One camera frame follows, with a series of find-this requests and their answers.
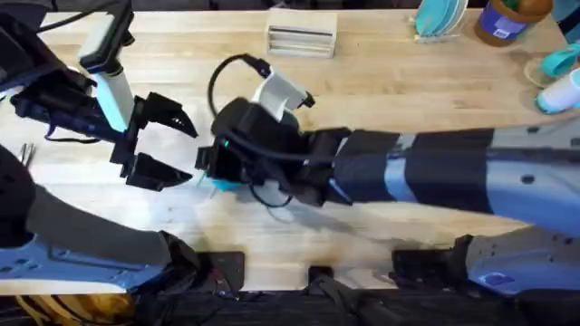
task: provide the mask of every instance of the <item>wire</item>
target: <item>wire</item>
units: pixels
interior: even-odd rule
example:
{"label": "wire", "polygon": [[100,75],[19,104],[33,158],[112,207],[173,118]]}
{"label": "wire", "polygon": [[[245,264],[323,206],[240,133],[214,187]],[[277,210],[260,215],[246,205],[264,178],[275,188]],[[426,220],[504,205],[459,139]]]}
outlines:
{"label": "wire", "polygon": [[218,111],[216,110],[216,105],[214,104],[214,88],[216,86],[216,80],[218,79],[219,74],[230,63],[232,63],[236,60],[243,60],[246,56],[247,56],[247,54],[245,54],[245,53],[230,56],[229,58],[224,60],[222,63],[220,63],[219,66],[216,68],[216,70],[214,70],[214,73],[211,74],[211,78],[209,78],[209,84],[208,84],[208,106],[209,106],[209,110],[211,111],[211,114],[214,116],[214,118],[216,118],[218,116]]}
{"label": "wire", "polygon": [[257,192],[256,189],[254,188],[254,185],[249,184],[247,185],[250,188],[250,192],[252,193],[252,196],[258,201],[260,202],[260,204],[268,207],[268,208],[282,208],[282,207],[286,207],[288,206],[288,204],[290,204],[290,202],[292,201],[292,199],[294,199],[293,196],[288,196],[288,198],[286,199],[286,201],[284,201],[284,203],[282,204],[270,204],[268,202],[266,202],[262,197],[260,197]]}
{"label": "wire", "polygon": [[54,139],[54,138],[50,138],[48,136],[44,136],[44,139],[48,140],[48,141],[52,141],[52,142],[76,142],[79,144],[96,144],[98,142],[100,142],[100,139],[74,139],[74,138],[63,138],[63,139]]}
{"label": "wire", "polygon": [[43,32],[50,31],[50,30],[55,29],[55,28],[65,26],[66,24],[74,23],[78,20],[83,19],[84,17],[88,16],[89,14],[94,14],[95,12],[98,12],[98,11],[108,7],[108,6],[116,5],[119,2],[120,2],[120,0],[111,0],[111,1],[104,2],[100,5],[96,5],[93,9],[90,9],[86,12],[82,12],[80,14],[76,14],[74,16],[68,17],[66,19],[63,19],[60,22],[56,22],[56,23],[48,24],[46,26],[42,26],[38,30],[36,30],[36,32],[43,33]]}
{"label": "wire", "polygon": [[88,319],[82,317],[80,314],[76,313],[74,310],[72,310],[69,306],[67,306],[62,300],[61,298],[59,298],[56,295],[51,295],[51,298],[58,304],[60,305],[63,309],[65,309],[68,313],[70,313],[76,320],[78,320],[81,324],[92,324],[92,325],[98,325],[98,326],[121,326],[121,325],[125,325],[128,323],[131,323],[132,321],[121,321],[121,322],[101,322],[101,321],[89,321]]}
{"label": "wire", "polygon": [[270,149],[265,149],[265,148],[258,146],[258,145],[254,144],[248,140],[245,140],[242,137],[239,137],[236,133],[234,133],[231,130],[226,131],[224,133],[224,135],[228,139],[236,142],[237,145],[240,145],[240,146],[244,147],[245,149],[254,152],[257,155],[262,156],[262,157],[266,157],[266,158],[271,158],[271,159],[276,159],[276,160],[293,161],[293,162],[309,161],[309,162],[315,162],[315,163],[332,163],[337,159],[337,157],[316,157],[316,156],[310,156],[310,155],[289,154],[289,153],[278,152],[278,151],[274,151],[274,150],[270,150]]}

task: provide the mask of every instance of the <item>dish rack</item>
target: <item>dish rack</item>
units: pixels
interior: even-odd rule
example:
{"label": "dish rack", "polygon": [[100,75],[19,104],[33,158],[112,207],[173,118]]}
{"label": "dish rack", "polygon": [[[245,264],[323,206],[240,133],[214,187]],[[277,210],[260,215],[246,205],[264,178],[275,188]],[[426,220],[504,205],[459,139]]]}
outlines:
{"label": "dish rack", "polygon": [[[421,2],[421,6],[419,7],[419,10],[417,11],[417,14],[419,14],[421,8],[423,7],[424,4],[426,4],[429,1],[440,1],[440,0],[423,0]],[[428,27],[432,27],[429,26],[429,20],[427,21],[426,24],[422,24],[422,31],[417,31],[417,14],[411,17],[407,17],[407,21],[408,24],[410,25],[410,27],[412,28],[413,31],[413,41],[415,43],[441,43],[441,42],[451,42],[456,40],[457,38],[459,38],[461,36],[461,31],[463,30],[463,27],[465,26],[466,23],[466,19],[464,17],[465,14],[465,10],[467,8],[467,2],[468,0],[455,0],[457,1],[457,6],[455,8],[456,13],[454,13],[454,15],[458,15],[456,16],[455,21],[451,20],[449,22],[449,24],[451,24],[451,28],[447,31],[445,31],[444,33],[441,34],[437,34],[437,35],[424,35],[425,30],[428,29]]]}

